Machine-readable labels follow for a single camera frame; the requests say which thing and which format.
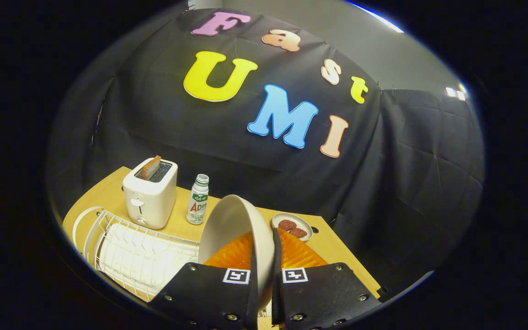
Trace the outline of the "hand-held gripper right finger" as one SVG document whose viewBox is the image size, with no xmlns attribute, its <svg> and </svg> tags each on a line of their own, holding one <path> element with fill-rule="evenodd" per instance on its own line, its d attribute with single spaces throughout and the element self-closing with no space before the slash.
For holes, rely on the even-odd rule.
<svg viewBox="0 0 528 330">
<path fill-rule="evenodd" d="M 273 232 L 272 323 L 281 330 L 344 330 L 382 308 L 346 263 L 283 268 Z"/>
</svg>

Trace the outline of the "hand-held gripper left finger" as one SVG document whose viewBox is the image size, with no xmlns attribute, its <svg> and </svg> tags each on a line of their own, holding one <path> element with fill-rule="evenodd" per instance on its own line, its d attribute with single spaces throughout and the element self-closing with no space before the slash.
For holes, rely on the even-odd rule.
<svg viewBox="0 0 528 330">
<path fill-rule="evenodd" d="M 258 279 L 251 232 L 205 263 L 188 262 L 149 302 L 179 330 L 255 330 Z"/>
</svg>

